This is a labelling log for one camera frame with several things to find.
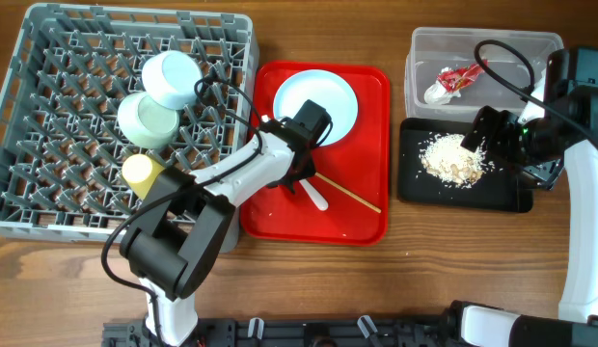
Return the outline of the white plastic fork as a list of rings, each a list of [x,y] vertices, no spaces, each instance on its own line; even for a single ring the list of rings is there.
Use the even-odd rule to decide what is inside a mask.
[[[329,208],[328,201],[324,199],[324,197],[310,184],[307,179],[302,179],[299,181],[299,183],[318,210],[326,211]]]

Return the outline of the wooden chopstick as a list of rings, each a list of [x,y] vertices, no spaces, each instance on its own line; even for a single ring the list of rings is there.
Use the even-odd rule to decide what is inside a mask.
[[[350,190],[342,187],[341,185],[337,184],[337,182],[335,182],[332,179],[326,177],[322,173],[315,173],[315,176],[318,177],[318,178],[320,178],[324,182],[328,183],[329,185],[333,186],[334,188],[338,189],[339,191],[345,193],[348,197],[350,197],[353,200],[361,203],[362,205],[366,206],[367,208],[371,209],[372,211],[374,211],[374,212],[376,212],[378,214],[382,213],[382,210],[379,207],[377,207],[374,204],[368,202],[367,200],[361,198],[360,196],[354,194]]]

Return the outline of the rice and peanut leftovers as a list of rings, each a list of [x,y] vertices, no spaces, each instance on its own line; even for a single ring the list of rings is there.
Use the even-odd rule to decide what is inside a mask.
[[[462,134],[429,133],[419,142],[422,170],[438,178],[446,188],[470,189],[496,169],[481,147],[475,151],[461,146]]]

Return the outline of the red snack wrapper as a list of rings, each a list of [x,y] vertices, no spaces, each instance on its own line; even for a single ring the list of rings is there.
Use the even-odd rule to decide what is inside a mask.
[[[456,69],[447,67],[438,74],[436,81],[448,93],[455,93],[471,86],[483,72],[484,69],[478,63]]]

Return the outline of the light blue plate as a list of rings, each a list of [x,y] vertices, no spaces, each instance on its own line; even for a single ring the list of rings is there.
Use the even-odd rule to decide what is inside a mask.
[[[353,128],[358,117],[357,96],[337,74],[322,69],[293,74],[276,91],[273,115],[277,120],[293,118],[307,100],[324,108],[332,118],[333,129],[328,136],[321,136],[323,147],[340,141]]]

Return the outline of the light blue bowl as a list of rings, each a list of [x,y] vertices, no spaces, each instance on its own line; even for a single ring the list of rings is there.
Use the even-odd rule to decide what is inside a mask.
[[[203,78],[198,64],[187,54],[170,50],[148,59],[142,68],[145,91],[163,107],[181,110],[196,103],[196,83]]]

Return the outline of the light green bowl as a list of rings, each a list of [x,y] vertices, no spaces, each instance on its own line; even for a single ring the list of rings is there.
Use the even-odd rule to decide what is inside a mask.
[[[176,137],[179,114],[158,104],[148,93],[139,92],[122,100],[117,122],[120,131],[135,146],[161,148]]]

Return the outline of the yellow plastic cup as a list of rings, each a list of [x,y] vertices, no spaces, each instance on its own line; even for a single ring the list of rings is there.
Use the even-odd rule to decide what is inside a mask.
[[[129,156],[122,165],[122,177],[128,187],[141,200],[150,191],[155,179],[165,170],[154,159],[145,154]]]

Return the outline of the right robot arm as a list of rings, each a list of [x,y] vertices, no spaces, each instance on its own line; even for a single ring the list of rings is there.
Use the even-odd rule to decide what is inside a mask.
[[[484,145],[522,170],[557,160],[567,172],[570,238],[565,286],[555,319],[467,302],[445,311],[442,337],[468,346],[598,346],[598,48],[577,46],[550,54],[544,96],[520,89],[483,61],[486,74],[542,108],[520,123],[513,114],[481,108],[462,147]]]

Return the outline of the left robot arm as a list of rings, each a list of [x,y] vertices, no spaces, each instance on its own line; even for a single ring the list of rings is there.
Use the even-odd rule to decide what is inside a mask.
[[[315,174],[312,152],[333,128],[311,100],[296,115],[265,120],[253,139],[205,169],[185,173],[134,154],[122,175],[142,200],[127,224],[120,253],[149,296],[147,329],[160,346],[179,346],[198,324],[195,292],[211,271],[236,209],[263,187]]]

